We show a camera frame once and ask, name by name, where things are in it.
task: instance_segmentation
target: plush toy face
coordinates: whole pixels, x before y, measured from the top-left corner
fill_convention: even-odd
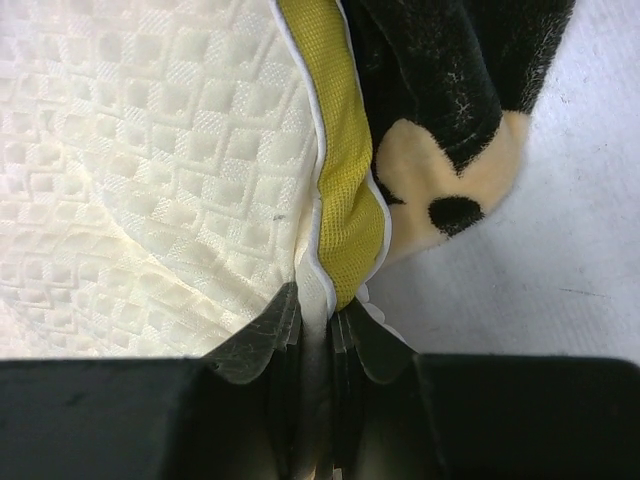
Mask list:
[[[574,0],[343,0],[393,221],[388,261],[491,212]]]

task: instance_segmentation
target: mickey mouse plush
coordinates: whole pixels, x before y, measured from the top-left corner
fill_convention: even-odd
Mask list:
[[[575,0],[342,0],[393,220],[388,261],[491,212]]]

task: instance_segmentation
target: black plush fabric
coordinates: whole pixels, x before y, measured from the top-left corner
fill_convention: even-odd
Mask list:
[[[499,168],[499,161],[483,159],[483,154],[490,155],[487,149],[505,112],[531,114],[574,3],[575,0],[342,0],[374,152],[378,152],[396,122],[404,119],[428,132],[458,177],[464,176],[476,161],[495,162]],[[509,135],[521,148],[524,132],[516,128]],[[396,148],[392,157],[401,156]],[[374,176],[387,203],[410,203],[412,199],[403,191],[405,180],[390,182],[380,178],[380,161],[410,160],[374,158],[373,163]],[[424,158],[411,161],[424,162],[428,168],[429,154],[425,152]],[[403,167],[389,164],[385,168],[397,173]],[[439,174],[443,172],[428,172],[430,179]],[[481,177],[479,182],[487,181],[486,172]],[[432,188],[430,185],[425,182],[424,188]],[[437,211],[433,219],[435,222],[437,218],[440,225],[434,227],[440,232],[457,233],[460,228],[456,226],[473,224],[498,200],[489,201],[486,195],[475,199],[469,184],[461,188],[464,191],[425,193],[422,200],[431,202],[440,194],[465,197],[469,205],[479,204],[480,212],[476,208],[460,208],[458,200],[449,202],[449,219],[443,219],[447,213],[443,213],[442,203],[415,208],[422,208],[425,213]],[[496,195],[502,196],[502,190]]]

